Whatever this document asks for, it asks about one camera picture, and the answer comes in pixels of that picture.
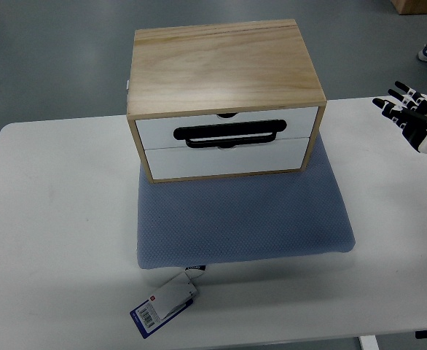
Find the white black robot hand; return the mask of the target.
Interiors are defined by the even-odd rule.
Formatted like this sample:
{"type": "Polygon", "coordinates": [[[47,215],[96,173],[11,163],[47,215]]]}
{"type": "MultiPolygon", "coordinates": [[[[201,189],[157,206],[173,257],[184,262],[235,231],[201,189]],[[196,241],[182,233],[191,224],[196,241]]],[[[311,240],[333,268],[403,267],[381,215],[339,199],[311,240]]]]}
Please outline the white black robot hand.
{"type": "Polygon", "coordinates": [[[372,103],[381,110],[382,116],[391,120],[401,129],[402,136],[417,152],[427,154],[427,95],[395,82],[398,90],[390,89],[394,102],[373,98],[372,103]]]}

